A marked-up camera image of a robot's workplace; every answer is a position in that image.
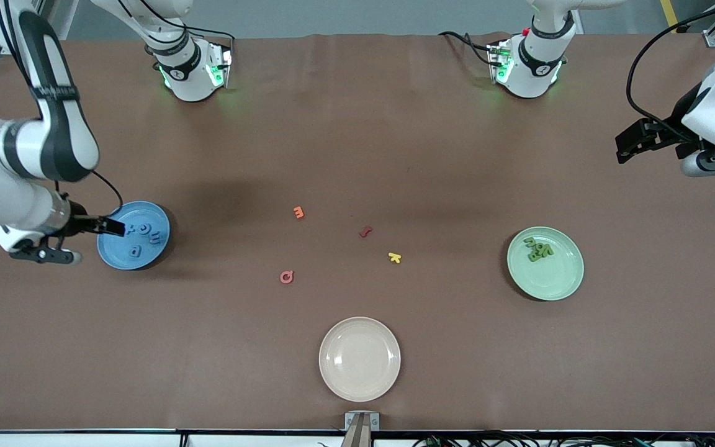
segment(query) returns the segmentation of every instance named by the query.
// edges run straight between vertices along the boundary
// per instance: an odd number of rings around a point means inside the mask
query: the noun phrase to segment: green led light
[[[504,84],[509,79],[511,69],[515,67],[515,62],[511,57],[498,69],[498,82]]]
[[[209,71],[211,84],[213,84],[215,87],[219,87],[225,82],[225,80],[222,79],[222,70],[220,70],[216,66],[211,67],[210,65],[207,65],[206,68],[208,68]]]
[[[172,88],[172,87],[170,87],[170,81],[167,80],[167,74],[164,73],[164,68],[162,68],[161,65],[159,66],[159,73],[161,73],[161,77],[164,78],[164,85],[167,88]]]
[[[551,78],[551,84],[556,82],[556,76],[559,75],[559,68],[562,67],[562,62],[559,62],[556,64],[556,68],[554,68],[554,77]]]

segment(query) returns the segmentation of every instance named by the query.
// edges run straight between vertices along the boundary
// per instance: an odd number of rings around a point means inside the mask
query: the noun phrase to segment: beige plate
[[[368,402],[390,390],[401,361],[397,337],[368,317],[347,318],[333,326],[318,350],[325,384],[352,402]]]

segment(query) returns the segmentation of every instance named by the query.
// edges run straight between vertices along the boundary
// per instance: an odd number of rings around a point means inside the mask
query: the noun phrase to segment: green plate
[[[551,244],[554,254],[531,261],[531,247],[524,240]],[[572,295],[584,278],[584,258],[567,235],[549,227],[531,227],[509,244],[507,251],[509,274],[524,292],[540,300],[561,300]]]

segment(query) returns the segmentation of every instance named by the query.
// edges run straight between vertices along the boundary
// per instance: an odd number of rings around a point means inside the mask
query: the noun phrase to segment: table
[[[99,171],[171,210],[176,246],[137,272],[90,235],[67,243],[78,267],[0,250],[0,428],[328,428],[365,408],[385,429],[715,430],[715,178],[685,178],[672,150],[615,158],[646,40],[576,37],[536,100],[444,37],[246,40],[230,90],[200,104],[162,87],[140,42],[65,42]],[[666,115],[714,59],[667,36],[636,97]],[[18,76],[3,60],[0,117],[36,114]],[[96,178],[67,190],[115,204]],[[535,225],[582,249],[562,302],[505,274]],[[402,349],[368,404],[317,366],[358,315]]]

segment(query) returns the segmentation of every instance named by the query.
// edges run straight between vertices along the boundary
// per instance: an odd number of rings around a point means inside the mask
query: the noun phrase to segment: black cable
[[[536,439],[531,438],[530,436],[525,435],[524,433],[519,433],[517,436],[519,436],[520,438],[528,439],[529,441],[533,442],[534,445],[536,445],[537,447],[541,447],[541,446],[539,445],[539,442],[536,441]]]
[[[502,441],[508,442],[509,444],[513,445],[513,447],[517,447],[515,444],[515,441],[518,441],[520,443],[520,447],[531,447],[531,445],[528,444],[528,442],[525,442],[523,440],[522,433],[505,433],[505,432],[498,432],[495,433],[496,436],[498,436]],[[537,441],[534,441],[534,444],[537,444],[537,447],[539,447],[539,443]]]
[[[479,60],[481,60],[482,62],[487,63],[487,65],[490,65],[493,67],[501,66],[501,64],[499,62],[492,62],[491,60],[486,60],[484,57],[482,57],[482,55],[479,54],[479,51],[476,49],[476,45],[474,45],[473,40],[470,39],[470,35],[468,33],[465,33],[465,39],[468,40],[468,46],[470,47],[470,49],[472,49],[474,51],[474,54],[476,55],[476,57],[479,58]]]
[[[201,31],[201,33],[211,33],[211,34],[220,34],[222,36],[227,36],[230,37],[231,41],[231,48],[233,48],[233,42],[235,42],[236,37],[233,36],[231,33],[226,33],[225,31],[216,31],[215,29],[205,29],[205,28],[197,28],[195,26],[187,26],[187,25],[178,25],[177,23],[170,22],[170,20],[167,20],[166,18],[162,17],[159,12],[156,12],[156,9],[151,8],[150,5],[148,5],[145,0],[140,0],[143,5],[145,5],[146,8],[148,8],[148,11],[150,11],[153,15],[156,16],[159,20],[162,20],[162,22],[167,23],[168,25],[173,25],[178,28],[183,28],[187,30],[192,30],[192,31]]]
[[[117,0],[117,3],[120,4],[120,7],[123,9],[123,12],[125,12],[126,14],[128,14],[129,17],[131,17],[131,18],[134,17],[133,15],[131,15],[131,11],[129,11],[128,8],[125,7],[125,5],[123,4],[123,2],[122,2],[121,0]],[[176,40],[159,40],[159,39],[156,39],[156,37],[151,36],[150,34],[145,34],[145,36],[147,36],[148,38],[150,38],[150,40],[153,40],[154,42],[158,42],[158,43],[176,43],[176,42],[179,42],[179,41],[181,40],[181,37],[182,37],[182,36],[180,36],[180,37],[179,37],[178,39],[176,39]]]
[[[22,57],[20,57],[20,48],[18,48],[18,37],[15,34],[15,27],[12,25],[12,11],[9,7],[9,0],[4,0],[4,6],[5,14],[7,15],[7,28],[9,29],[9,35],[11,35],[12,37],[12,40],[8,40],[8,43],[11,43],[12,45],[12,58],[15,59],[16,65],[20,69],[20,73],[24,76],[24,79],[26,79],[26,82],[28,82],[29,87],[32,87],[32,80],[29,79],[29,74],[26,71],[26,65],[24,65],[24,60],[22,59]]]
[[[457,33],[454,33],[454,31],[443,31],[442,33],[438,34],[438,36],[451,36],[451,37],[456,37],[460,42],[464,43],[465,45],[471,45],[471,46],[473,46],[473,47],[476,48],[476,49],[484,49],[484,50],[487,49],[487,47],[483,47],[483,46],[480,46],[480,45],[475,45],[474,43],[468,42],[468,40],[465,39],[465,37],[460,36],[460,35],[457,34]]]
[[[115,195],[117,196],[117,202],[119,202],[117,209],[114,210],[113,212],[105,215],[104,217],[111,217],[111,216],[117,214],[118,212],[120,212],[120,210],[123,209],[123,196],[120,195],[120,191],[118,191],[117,188],[114,187],[114,185],[112,183],[110,183],[110,181],[108,181],[107,178],[105,178],[105,176],[99,174],[95,169],[92,170],[91,172],[93,173],[93,175],[97,176],[97,178],[100,178],[101,181],[106,183],[107,186],[109,186],[112,191],[114,191]]]
[[[644,48],[639,51],[639,54],[636,55],[636,59],[633,59],[633,63],[631,64],[631,70],[628,71],[627,74],[627,83],[625,84],[625,96],[627,97],[627,103],[631,105],[633,110],[637,111],[638,113],[642,114],[643,116],[646,116],[649,119],[652,119],[655,122],[658,122],[658,124],[663,125],[663,127],[670,132],[674,133],[677,135],[679,138],[683,139],[685,142],[693,142],[695,141],[695,138],[689,138],[684,133],[678,132],[677,130],[673,129],[673,127],[666,122],[663,121],[663,119],[658,118],[655,116],[655,114],[652,114],[648,112],[647,110],[644,110],[643,108],[639,107],[638,104],[633,100],[633,96],[631,94],[631,86],[633,84],[633,74],[636,72],[636,67],[639,65],[639,60],[642,59],[642,56],[644,56],[645,53],[650,49],[650,47],[653,46],[654,43],[658,42],[658,39],[661,37],[666,36],[669,34],[669,31],[672,31],[673,29],[680,28],[681,26],[688,25],[689,23],[692,22],[697,22],[697,20],[700,20],[701,18],[709,17],[715,14],[715,8],[710,9],[710,11],[702,12],[701,14],[697,14],[693,17],[689,17],[686,20],[681,20],[678,23],[675,23],[675,25],[670,26],[667,29],[664,29],[664,31],[661,31],[660,33],[656,34],[655,37],[650,39],[650,42],[647,42],[647,45],[644,45]]]
[[[591,436],[591,438],[565,438],[556,443],[556,447],[562,447],[565,442],[576,441],[576,444],[568,444],[567,447],[591,447],[594,445],[609,445],[612,447],[630,447],[632,442],[628,440],[613,441],[605,436]]]
[[[462,447],[462,444],[457,442],[457,440],[455,440],[454,438],[446,438],[446,436],[440,436],[440,438],[445,439],[447,443],[454,445],[454,447]],[[468,439],[467,441],[468,441],[468,444],[471,444],[471,445],[474,444],[474,442],[471,441],[470,439]]]
[[[495,40],[494,42],[490,42],[485,46],[481,45],[476,45],[473,40],[470,39],[470,35],[468,33],[465,33],[465,36],[460,36],[457,33],[454,33],[454,31],[443,31],[442,33],[438,34],[438,36],[451,36],[451,37],[456,37],[457,39],[460,40],[460,42],[464,43],[465,45],[468,45],[470,49],[474,51],[474,54],[476,57],[479,58],[484,63],[487,63],[487,65],[492,65],[493,67],[500,67],[500,63],[497,62],[491,62],[490,60],[486,60],[484,57],[482,57],[481,54],[479,54],[479,51],[477,50],[484,50],[487,51],[487,45],[498,45],[500,42],[506,39],[501,39],[501,40]]]
[[[5,25],[4,14],[2,13],[2,5],[0,5],[0,29],[2,29],[2,34],[3,34],[3,37],[5,38],[5,43],[7,45],[7,49],[11,52],[12,59],[15,59],[15,65],[18,67],[18,70],[20,70],[20,63],[18,62],[18,56],[15,54],[15,49],[14,49],[14,47],[12,47],[11,40],[9,40],[9,33],[7,31],[7,26]]]
[[[667,435],[667,432],[661,433],[661,435],[658,436],[658,438],[653,439],[652,441],[648,442],[648,444],[653,445],[656,444],[656,442],[661,441],[661,438]]]

